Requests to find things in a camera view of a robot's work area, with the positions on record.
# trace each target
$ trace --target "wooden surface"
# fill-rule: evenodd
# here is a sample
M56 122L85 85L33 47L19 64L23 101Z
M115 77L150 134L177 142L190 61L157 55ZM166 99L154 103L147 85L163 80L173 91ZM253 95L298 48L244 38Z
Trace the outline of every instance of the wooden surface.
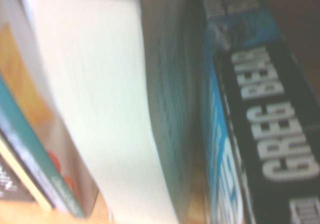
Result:
M308 79L320 97L320 0L266 0ZM188 224L205 224L202 170L198 168ZM98 196L91 217L77 220L57 211L43 212L37 204L0 202L0 224L107 224L108 210Z

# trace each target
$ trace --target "paperback book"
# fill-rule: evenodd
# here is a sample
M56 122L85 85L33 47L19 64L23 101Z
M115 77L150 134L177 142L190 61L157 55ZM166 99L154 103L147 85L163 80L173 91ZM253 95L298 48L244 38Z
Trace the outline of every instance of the paperback book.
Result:
M34 198L0 156L0 199L8 201L34 202Z
M30 165L28 168L33 169L31 173L57 209L71 212L76 217L85 217L92 211L98 189L55 110L43 81L44 76L35 68L41 60L21 1L0 2L1 79L10 90L32 132L35 132L37 143L44 148L46 162L49 166L54 165L56 173L45 178L46 170L43 167L37 166L34 160L21 159L28 162L25 163L26 166ZM41 169L42 177L37 171Z
M214 38L207 12L202 126L208 223L318 223L320 103L263 1L251 0L250 7L232 17L223 9L226 33L244 37L248 26L232 30L232 20L264 12L269 35L258 35L266 26L256 23L250 42L229 45Z

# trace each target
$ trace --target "blue book cover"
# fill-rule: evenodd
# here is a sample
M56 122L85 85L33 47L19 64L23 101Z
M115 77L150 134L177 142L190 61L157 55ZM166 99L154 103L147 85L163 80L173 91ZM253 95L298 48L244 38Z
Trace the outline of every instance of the blue book cover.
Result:
M76 217L85 214L0 78L0 129L48 197L61 199Z

